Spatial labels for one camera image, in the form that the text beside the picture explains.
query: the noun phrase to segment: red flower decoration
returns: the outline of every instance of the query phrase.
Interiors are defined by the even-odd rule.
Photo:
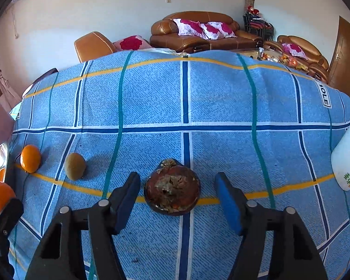
[[[226,32],[229,35],[233,32],[226,23],[222,23],[221,27],[222,27],[222,31]]]
[[[295,50],[297,53],[300,53],[302,51],[302,48],[300,48],[297,44],[289,44],[290,48]]]
[[[194,29],[197,33],[203,33],[202,28],[200,27],[200,25],[197,22],[191,21],[191,20],[185,20],[185,19],[181,19],[180,23],[184,23],[189,25],[192,29]]]
[[[208,32],[212,32],[212,33],[218,33],[219,30],[213,26],[211,26],[210,24],[205,24],[205,27],[207,29]]]
[[[142,41],[136,38],[136,36],[131,36],[126,39],[123,39],[123,41],[120,43],[120,47],[123,50],[138,50],[141,45]]]

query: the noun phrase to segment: leather sofa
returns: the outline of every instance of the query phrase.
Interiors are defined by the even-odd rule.
[[[308,67],[308,74],[311,77],[317,78],[323,83],[328,84],[329,79],[329,63],[327,59],[321,54],[321,52],[307,40],[297,36],[278,36],[277,41],[266,41],[264,42],[264,48],[272,48],[276,51],[283,52],[282,43],[297,44],[300,46],[308,60],[301,57],[294,57],[299,64],[303,64]]]
[[[82,36],[74,42],[80,63],[115,53],[117,49],[107,37],[98,31]]]
[[[186,19],[200,23],[225,22],[234,31],[237,38],[223,38],[218,40],[205,40],[197,36],[179,36],[176,23],[172,19]],[[166,16],[155,22],[151,27],[150,45],[176,50],[180,53],[196,53],[210,49],[241,49],[261,46],[263,40],[257,35],[241,31],[239,24],[230,16],[210,11],[183,11]]]

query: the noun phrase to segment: bed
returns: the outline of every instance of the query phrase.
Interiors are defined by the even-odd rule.
[[[131,171],[143,185],[165,158],[197,173],[201,198],[189,214],[169,217],[151,211],[141,189],[126,229],[114,236],[128,279],[228,277],[241,238],[228,227],[213,189],[221,171],[264,207],[295,207],[329,279],[340,279],[350,268],[350,191],[338,186],[330,155],[349,125],[347,95],[229,51],[122,51],[45,77],[24,97],[11,143],[15,192],[24,205],[10,235],[15,279],[24,279],[62,206],[95,204]],[[19,164],[27,144],[42,153],[31,175]],[[71,152],[87,160],[76,182],[63,170]],[[92,279],[88,233],[82,239]],[[268,234],[260,279],[267,276],[272,239]]]

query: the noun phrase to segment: pink pillow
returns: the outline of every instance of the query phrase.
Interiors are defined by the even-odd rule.
[[[230,29],[227,23],[223,22],[208,22],[211,26],[215,27],[220,31],[224,38],[237,37],[235,33]]]
[[[217,39],[221,39],[223,38],[223,35],[220,33],[220,31],[211,26],[210,24],[200,24],[203,32],[205,33],[205,35],[210,39],[210,40],[217,40]]]
[[[113,45],[118,51],[153,48],[153,46],[150,46],[141,36],[138,35],[119,40],[114,42]]]
[[[208,40],[200,24],[191,20],[173,19],[179,29],[179,36],[197,36]]]
[[[302,57],[303,59],[308,60],[306,55],[304,54],[304,51],[300,46],[297,44],[288,44],[288,43],[283,43],[282,47],[284,49],[284,52],[291,54],[294,57]]]

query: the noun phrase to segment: wooden door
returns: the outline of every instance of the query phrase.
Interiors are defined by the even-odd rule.
[[[350,96],[350,23],[340,17],[338,36],[329,66],[329,86]]]

